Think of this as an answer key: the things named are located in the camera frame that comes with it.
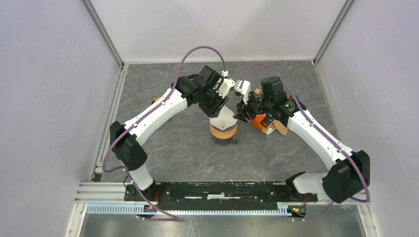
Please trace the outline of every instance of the white enclosure panel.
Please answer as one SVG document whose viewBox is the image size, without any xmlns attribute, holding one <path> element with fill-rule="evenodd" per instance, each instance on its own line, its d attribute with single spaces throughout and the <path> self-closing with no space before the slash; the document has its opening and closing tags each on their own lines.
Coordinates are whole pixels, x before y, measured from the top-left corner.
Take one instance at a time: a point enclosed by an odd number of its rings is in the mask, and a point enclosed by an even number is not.
<svg viewBox="0 0 419 237">
<path fill-rule="evenodd" d="M 92 0 L 128 62 L 313 59 L 345 0 Z M 219 60 L 207 50 L 192 61 Z"/>
<path fill-rule="evenodd" d="M 79 0 L 0 3 L 0 236 L 63 236 L 118 77 Z"/>
<path fill-rule="evenodd" d="M 419 1 L 355 1 L 319 70 L 342 142 L 371 157 L 384 237 L 417 236 Z"/>
</svg>

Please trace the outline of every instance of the cardboard piece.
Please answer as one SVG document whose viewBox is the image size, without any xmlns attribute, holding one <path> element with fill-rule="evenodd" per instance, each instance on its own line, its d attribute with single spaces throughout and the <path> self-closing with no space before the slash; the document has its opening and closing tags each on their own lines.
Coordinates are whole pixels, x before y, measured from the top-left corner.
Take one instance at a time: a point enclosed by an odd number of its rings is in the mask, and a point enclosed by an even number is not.
<svg viewBox="0 0 419 237">
<path fill-rule="evenodd" d="M 274 120 L 274 126 L 276 128 L 276 130 L 281 133 L 282 135 L 286 136 L 288 134 L 288 128 L 285 127 L 281 122 L 279 122 L 278 120 Z"/>
</svg>

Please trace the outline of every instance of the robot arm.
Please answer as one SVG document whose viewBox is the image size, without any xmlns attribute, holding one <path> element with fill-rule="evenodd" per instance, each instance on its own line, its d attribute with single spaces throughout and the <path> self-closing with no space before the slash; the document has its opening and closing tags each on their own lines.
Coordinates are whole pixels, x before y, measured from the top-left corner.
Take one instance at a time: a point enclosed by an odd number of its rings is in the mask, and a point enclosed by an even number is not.
<svg viewBox="0 0 419 237">
<path fill-rule="evenodd" d="M 192 104 L 198 104 L 208 117 L 218 117 L 220 113 L 223 113 L 222 108 L 225 107 L 224 104 L 228 100 L 227 94 L 234 84 L 233 80 L 224 78 L 215 70 L 205 66 L 199 74 L 180 77 L 174 92 L 165 102 L 163 100 L 168 96 L 171 88 L 158 101 L 136 117 L 124 124 L 116 121 L 111 125 L 111 144 L 120 134 L 134 125 L 134 129 L 117 143 L 113 152 L 126 166 L 134 182 L 141 190 L 147 189 L 153 183 L 153 178 L 145 165 L 147 154 L 141 147 L 151 134 L 169 118 Z M 140 117 L 158 105 L 159 107 L 149 116 L 136 124 Z"/>
<path fill-rule="evenodd" d="M 370 158 L 364 151 L 354 152 L 350 147 L 345 146 L 329 132 L 327 132 L 306 110 L 300 102 L 304 112 L 312 120 L 308 122 L 306 117 L 298 109 L 294 99 L 287 97 L 280 78 L 269 77 L 261 81 L 262 95 L 256 95 L 250 89 L 250 83 L 245 81 L 242 88 L 236 83 L 236 94 L 242 95 L 242 100 L 237 104 L 238 113 L 235 118 L 249 122 L 260 114 L 269 114 L 273 119 L 280 121 L 284 126 L 300 136 L 322 159 L 328 173 L 307 174 L 299 173 L 289 179 L 295 191 L 300 194 L 314 193 L 327 194 L 331 200 L 341 203 L 354 194 L 363 190 L 361 181 L 353 166 L 342 154 L 345 151 L 351 154 L 362 175 L 369 185 L 370 181 Z M 333 141 L 338 143 L 342 149 L 337 150 L 318 129 L 327 134 Z"/>
</svg>

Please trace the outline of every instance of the gray tabletop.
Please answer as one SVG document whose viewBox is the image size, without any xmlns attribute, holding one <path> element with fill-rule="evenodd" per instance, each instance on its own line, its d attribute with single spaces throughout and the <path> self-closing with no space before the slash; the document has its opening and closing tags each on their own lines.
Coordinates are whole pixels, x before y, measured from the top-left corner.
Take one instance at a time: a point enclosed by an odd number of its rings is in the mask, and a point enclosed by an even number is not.
<svg viewBox="0 0 419 237">
<path fill-rule="evenodd" d="M 335 128 L 320 82 L 310 61 L 266 62 L 276 70 L 283 82 L 300 97 L 314 118 L 331 134 Z M 229 77 L 242 79 L 251 62 L 228 62 Z M 221 63 L 187 63 L 182 74 L 198 73 L 204 65 L 221 71 Z M 140 114 L 150 102 L 161 96 L 173 82 L 177 63 L 130 65 L 120 100 L 117 120 L 121 123 Z M 252 89 L 260 88 L 260 80 L 272 76 L 260 66 L 249 73 Z M 235 111 L 240 98 L 229 95 L 226 105 Z M 146 162 L 156 181 L 227 181 L 285 180 L 301 171 L 326 172 L 320 158 L 296 134 L 278 132 L 265 135 L 250 124 L 239 121 L 238 144 L 215 143 L 209 131 L 209 118 L 192 105 L 176 114 L 150 136 L 143 145 Z M 107 167 L 120 165 L 111 156 Z M 103 182 L 121 182 L 125 173 L 116 171 L 102 176 Z"/>
</svg>

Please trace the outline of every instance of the black mounting plate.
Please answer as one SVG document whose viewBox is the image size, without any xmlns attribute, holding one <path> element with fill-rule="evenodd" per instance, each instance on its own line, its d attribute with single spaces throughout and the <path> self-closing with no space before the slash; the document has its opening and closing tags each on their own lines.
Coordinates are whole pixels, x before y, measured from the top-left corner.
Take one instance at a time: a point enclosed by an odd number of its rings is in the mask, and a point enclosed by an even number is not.
<svg viewBox="0 0 419 237">
<path fill-rule="evenodd" d="M 150 201 L 163 210 L 277 210 L 278 202 L 304 202 L 285 182 L 160 182 L 146 190 Z M 225 198 L 214 195 L 224 194 Z M 317 195 L 306 194 L 308 202 Z M 133 185 L 128 185 L 125 201 L 143 201 Z"/>
</svg>

